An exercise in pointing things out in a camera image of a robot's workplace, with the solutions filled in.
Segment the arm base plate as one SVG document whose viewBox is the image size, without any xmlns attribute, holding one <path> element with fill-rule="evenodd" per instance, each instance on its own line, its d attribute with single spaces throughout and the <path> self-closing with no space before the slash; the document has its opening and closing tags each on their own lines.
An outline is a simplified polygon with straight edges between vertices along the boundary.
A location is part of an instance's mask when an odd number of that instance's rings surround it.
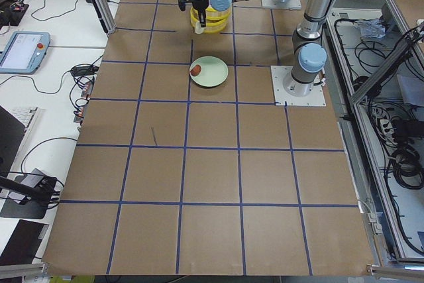
<svg viewBox="0 0 424 283">
<path fill-rule="evenodd" d="M 262 7 L 266 9 L 300 10 L 300 0 L 261 0 Z"/>
<path fill-rule="evenodd" d="M 319 74 L 310 84 L 292 78 L 291 66 L 270 66 L 275 105 L 325 107 L 325 96 Z"/>
</svg>

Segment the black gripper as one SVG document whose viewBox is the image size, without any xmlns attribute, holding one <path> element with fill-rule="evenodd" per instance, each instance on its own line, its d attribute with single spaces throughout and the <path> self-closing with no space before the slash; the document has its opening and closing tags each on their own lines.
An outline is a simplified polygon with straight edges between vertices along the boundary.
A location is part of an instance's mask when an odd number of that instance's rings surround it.
<svg viewBox="0 0 424 283">
<path fill-rule="evenodd" d="M 209 0 L 193 0 L 192 1 L 193 8 L 197 10 L 199 25 L 201 28 L 206 27 L 206 8 L 209 6 Z"/>
</svg>

